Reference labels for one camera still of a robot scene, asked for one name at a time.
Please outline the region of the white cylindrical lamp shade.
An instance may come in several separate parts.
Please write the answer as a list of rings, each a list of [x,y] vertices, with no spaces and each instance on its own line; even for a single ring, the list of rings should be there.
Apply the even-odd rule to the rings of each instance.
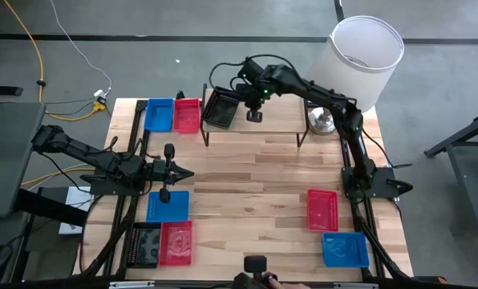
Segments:
[[[349,17],[329,34],[304,79],[356,99],[357,108],[368,112],[403,54],[403,39],[387,22],[367,15]]]

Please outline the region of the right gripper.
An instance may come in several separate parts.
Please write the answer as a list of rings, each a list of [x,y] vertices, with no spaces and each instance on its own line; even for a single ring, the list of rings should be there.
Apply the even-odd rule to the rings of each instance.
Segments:
[[[245,102],[245,106],[249,109],[246,113],[247,121],[254,123],[262,122],[261,106],[264,104],[264,98],[269,91],[258,83],[259,77],[264,69],[251,58],[246,58],[242,69],[238,72],[238,76],[245,80],[245,83],[237,85],[237,93],[239,93],[239,101]]]

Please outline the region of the black desk foot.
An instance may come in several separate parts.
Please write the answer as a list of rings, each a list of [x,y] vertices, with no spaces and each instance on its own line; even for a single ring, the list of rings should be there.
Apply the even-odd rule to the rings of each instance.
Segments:
[[[83,226],[88,212],[67,205],[41,194],[20,189],[14,201],[13,211],[27,212],[39,217],[49,218],[74,226]]]

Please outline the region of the gray desk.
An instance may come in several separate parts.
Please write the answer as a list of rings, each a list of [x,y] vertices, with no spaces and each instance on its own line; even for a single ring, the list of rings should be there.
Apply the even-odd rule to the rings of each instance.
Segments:
[[[45,110],[40,103],[0,103],[0,217],[14,207]]]

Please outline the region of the person's hand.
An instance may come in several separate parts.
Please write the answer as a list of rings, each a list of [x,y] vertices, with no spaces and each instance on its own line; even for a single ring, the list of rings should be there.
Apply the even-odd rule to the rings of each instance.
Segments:
[[[310,289],[302,283],[280,283],[274,277],[269,277],[268,281],[271,289]]]

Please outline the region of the silver aluminium bracket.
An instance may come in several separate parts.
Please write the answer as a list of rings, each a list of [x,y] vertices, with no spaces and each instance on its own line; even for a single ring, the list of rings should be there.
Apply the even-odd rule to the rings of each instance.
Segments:
[[[108,289],[154,289],[156,282],[153,280],[143,281],[119,281],[110,282]]]
[[[333,289],[379,289],[379,285],[375,283],[340,282],[333,283]]]

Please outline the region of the red plastic basket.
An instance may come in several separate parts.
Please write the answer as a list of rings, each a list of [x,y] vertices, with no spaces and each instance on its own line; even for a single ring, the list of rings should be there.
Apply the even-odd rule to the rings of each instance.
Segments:
[[[338,231],[337,193],[323,189],[307,191],[307,228],[312,231]]]
[[[178,133],[198,132],[201,122],[201,101],[181,99],[174,101],[173,130]]]
[[[192,222],[164,222],[161,225],[159,265],[188,266],[192,263]]]

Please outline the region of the black metal desk frame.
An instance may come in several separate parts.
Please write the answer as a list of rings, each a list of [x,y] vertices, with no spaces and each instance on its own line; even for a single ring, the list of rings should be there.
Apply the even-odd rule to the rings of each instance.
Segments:
[[[460,221],[452,226],[453,234],[478,233],[478,141],[472,140],[475,136],[478,136],[478,117],[467,127],[424,152],[428,158],[440,153],[448,154],[456,181],[472,207],[474,219]]]

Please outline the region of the white paper sheet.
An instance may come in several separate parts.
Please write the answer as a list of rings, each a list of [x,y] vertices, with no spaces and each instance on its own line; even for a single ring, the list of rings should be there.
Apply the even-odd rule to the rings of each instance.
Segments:
[[[90,204],[93,200],[93,196],[88,193],[90,186],[83,186],[81,189],[77,189],[74,186],[70,186],[67,191],[66,204],[75,208],[88,211]],[[81,234],[82,227],[67,223],[61,223],[59,225],[59,234]]]

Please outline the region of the black plastic basket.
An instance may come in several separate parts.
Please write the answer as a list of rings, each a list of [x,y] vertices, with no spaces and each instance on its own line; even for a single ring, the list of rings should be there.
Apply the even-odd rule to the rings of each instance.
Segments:
[[[230,90],[213,90],[204,107],[202,119],[214,127],[228,129],[238,108],[238,94]]]
[[[128,239],[127,268],[156,269],[159,265],[161,224],[135,222]]]

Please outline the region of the blue plastic basket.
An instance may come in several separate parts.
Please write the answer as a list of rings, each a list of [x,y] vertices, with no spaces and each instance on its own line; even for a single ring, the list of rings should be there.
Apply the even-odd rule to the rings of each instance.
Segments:
[[[368,268],[370,266],[367,241],[363,233],[323,233],[322,254],[327,267]]]
[[[146,222],[184,222],[188,220],[189,191],[172,191],[169,203],[159,199],[160,192],[148,195]]]
[[[174,99],[149,99],[146,107],[144,128],[149,132],[172,130]]]

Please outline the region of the wooden shelf with black legs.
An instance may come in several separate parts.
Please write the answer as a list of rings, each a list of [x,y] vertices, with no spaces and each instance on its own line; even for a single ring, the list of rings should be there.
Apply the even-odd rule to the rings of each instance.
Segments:
[[[308,125],[308,101],[296,95],[272,96],[262,105],[263,121],[249,122],[246,119],[248,108],[239,103],[229,128],[218,128],[201,121],[201,134],[209,146],[211,132],[238,132],[246,134],[289,134],[295,135],[298,148],[301,147],[310,130]]]

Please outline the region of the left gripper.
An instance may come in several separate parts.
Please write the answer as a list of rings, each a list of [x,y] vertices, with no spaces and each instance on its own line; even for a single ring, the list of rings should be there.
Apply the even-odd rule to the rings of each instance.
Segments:
[[[159,199],[162,203],[168,204],[171,200],[171,193],[168,185],[191,185],[194,183],[194,172],[175,165],[172,161],[175,156],[174,144],[168,143],[164,146],[164,159],[160,156],[152,156],[152,176],[163,183],[160,189]]]

